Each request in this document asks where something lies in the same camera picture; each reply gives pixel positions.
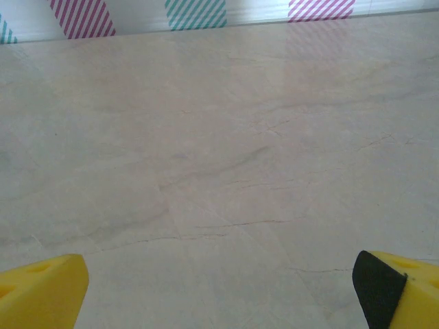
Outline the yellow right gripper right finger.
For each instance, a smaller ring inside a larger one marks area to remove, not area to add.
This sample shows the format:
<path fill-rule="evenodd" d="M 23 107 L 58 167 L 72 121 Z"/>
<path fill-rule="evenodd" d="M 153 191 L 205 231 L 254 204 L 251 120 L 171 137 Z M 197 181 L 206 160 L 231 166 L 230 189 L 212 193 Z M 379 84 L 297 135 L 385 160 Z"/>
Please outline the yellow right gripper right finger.
<path fill-rule="evenodd" d="M 439 329 L 439 265 L 363 250 L 352 280 L 369 329 Z"/>

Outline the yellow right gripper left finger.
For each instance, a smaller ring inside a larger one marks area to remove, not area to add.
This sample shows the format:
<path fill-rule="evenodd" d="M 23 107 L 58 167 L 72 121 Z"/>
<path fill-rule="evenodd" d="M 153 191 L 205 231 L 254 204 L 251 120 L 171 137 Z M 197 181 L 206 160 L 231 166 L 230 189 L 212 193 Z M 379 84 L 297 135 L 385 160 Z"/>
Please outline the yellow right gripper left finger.
<path fill-rule="evenodd" d="M 80 254 L 0 272 L 0 329 L 74 329 L 88 283 Z"/>

